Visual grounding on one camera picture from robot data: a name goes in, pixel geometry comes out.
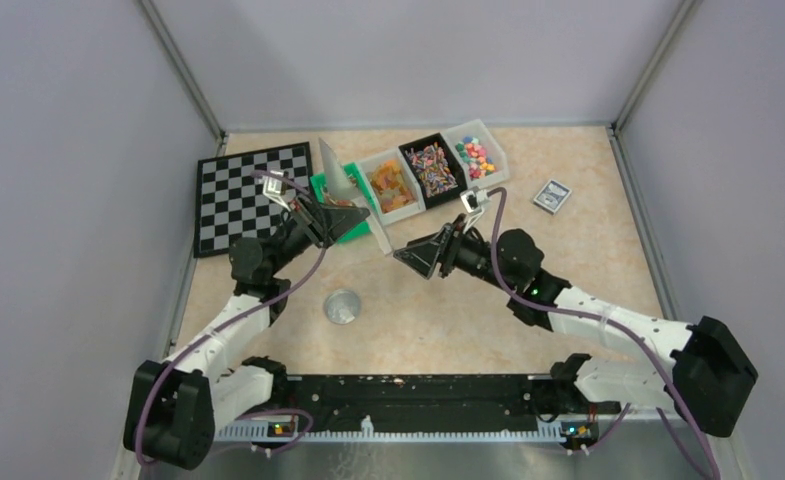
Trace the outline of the clear plastic scoop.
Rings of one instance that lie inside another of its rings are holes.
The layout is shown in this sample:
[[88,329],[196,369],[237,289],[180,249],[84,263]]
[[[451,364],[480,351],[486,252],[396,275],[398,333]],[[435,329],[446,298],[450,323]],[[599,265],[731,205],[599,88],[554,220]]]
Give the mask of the clear plastic scoop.
[[383,254],[385,256],[391,255],[393,253],[391,240],[381,225],[379,216],[369,205],[358,186],[350,180],[333,149],[321,137],[318,138],[318,141],[328,190],[339,199],[351,200],[356,206],[368,207],[371,210],[368,218],[370,230]]

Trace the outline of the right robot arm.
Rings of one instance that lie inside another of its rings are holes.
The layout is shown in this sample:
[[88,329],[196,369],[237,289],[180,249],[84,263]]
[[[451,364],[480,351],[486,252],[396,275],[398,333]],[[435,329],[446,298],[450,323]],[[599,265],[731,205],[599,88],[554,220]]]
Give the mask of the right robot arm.
[[461,270],[493,285],[510,299],[522,323],[586,338],[636,358],[634,364],[594,360],[581,354],[554,365],[557,404],[580,412],[591,402],[674,409],[714,437],[732,435],[757,382],[758,372],[728,326],[704,316],[684,323],[648,316],[604,301],[542,266],[543,252],[521,229],[490,243],[475,229],[448,223],[412,240],[393,256],[422,277]]

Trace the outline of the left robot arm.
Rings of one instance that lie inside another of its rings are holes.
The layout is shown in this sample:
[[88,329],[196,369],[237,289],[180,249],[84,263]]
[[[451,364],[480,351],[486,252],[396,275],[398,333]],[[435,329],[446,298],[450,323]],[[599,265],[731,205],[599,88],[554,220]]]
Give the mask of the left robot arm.
[[295,282],[278,273],[310,247],[324,254],[372,210],[357,203],[324,204],[304,193],[283,206],[286,218],[270,237],[239,237],[230,245],[235,288],[218,315],[185,346],[135,371],[122,445],[140,466],[193,470],[218,430],[256,406],[271,414],[287,404],[285,382],[264,367],[240,364],[238,356],[273,325],[322,261],[315,260]]

